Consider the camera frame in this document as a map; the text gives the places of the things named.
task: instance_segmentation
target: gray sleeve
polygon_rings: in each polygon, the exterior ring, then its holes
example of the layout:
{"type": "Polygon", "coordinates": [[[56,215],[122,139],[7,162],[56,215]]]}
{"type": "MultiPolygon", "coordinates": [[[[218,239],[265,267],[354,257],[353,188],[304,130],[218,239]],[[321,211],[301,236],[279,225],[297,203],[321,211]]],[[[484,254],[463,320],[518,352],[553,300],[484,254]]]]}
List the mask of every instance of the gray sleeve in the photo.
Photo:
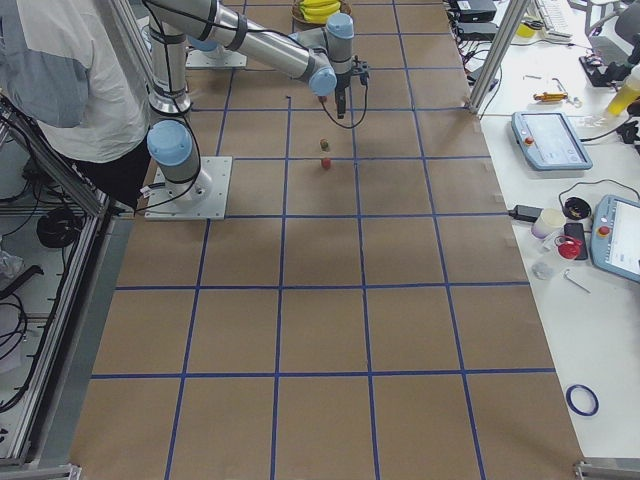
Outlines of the gray sleeve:
{"type": "Polygon", "coordinates": [[[89,83],[80,62],[32,50],[15,52],[5,62],[0,81],[22,112],[53,127],[82,122],[89,83]]]}

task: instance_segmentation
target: black cup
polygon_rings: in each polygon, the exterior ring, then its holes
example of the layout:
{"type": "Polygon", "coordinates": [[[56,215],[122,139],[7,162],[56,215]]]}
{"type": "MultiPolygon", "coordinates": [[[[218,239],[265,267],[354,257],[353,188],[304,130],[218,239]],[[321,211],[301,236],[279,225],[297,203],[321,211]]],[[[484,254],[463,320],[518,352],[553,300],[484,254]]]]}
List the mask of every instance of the black cup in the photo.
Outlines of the black cup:
{"type": "Polygon", "coordinates": [[[562,213],[569,220],[582,220],[591,215],[591,207],[581,198],[570,197],[565,200],[562,213]]]}

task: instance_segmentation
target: yellow bottle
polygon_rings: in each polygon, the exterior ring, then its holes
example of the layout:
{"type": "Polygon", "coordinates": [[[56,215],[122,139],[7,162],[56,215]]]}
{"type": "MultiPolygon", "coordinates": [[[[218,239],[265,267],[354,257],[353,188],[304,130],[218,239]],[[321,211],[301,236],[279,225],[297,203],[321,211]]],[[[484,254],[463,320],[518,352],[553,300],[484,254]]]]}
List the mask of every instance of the yellow bottle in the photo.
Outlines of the yellow bottle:
{"type": "Polygon", "coordinates": [[[620,115],[636,98],[640,97],[640,65],[636,65],[618,90],[607,111],[612,115],[620,115]]]}

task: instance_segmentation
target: keyboard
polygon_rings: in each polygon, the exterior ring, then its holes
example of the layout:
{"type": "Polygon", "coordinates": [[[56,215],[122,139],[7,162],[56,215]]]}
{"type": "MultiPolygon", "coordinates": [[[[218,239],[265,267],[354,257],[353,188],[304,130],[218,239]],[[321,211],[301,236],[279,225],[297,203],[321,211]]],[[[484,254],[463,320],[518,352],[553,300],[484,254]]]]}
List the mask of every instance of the keyboard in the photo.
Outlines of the keyboard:
{"type": "Polygon", "coordinates": [[[569,19],[573,15],[567,0],[533,0],[542,21],[542,34],[554,42],[569,43],[573,28],[569,19]]]}

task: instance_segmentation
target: white cup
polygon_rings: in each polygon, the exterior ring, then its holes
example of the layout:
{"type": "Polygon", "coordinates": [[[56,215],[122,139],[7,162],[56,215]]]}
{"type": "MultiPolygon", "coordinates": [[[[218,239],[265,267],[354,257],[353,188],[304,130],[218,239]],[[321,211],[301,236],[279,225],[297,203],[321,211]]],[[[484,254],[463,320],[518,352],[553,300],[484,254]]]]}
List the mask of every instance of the white cup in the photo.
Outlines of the white cup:
{"type": "Polygon", "coordinates": [[[540,212],[540,216],[531,227],[531,233],[537,238],[546,238],[553,232],[564,227],[567,218],[560,210],[555,208],[545,208],[540,212]]]}

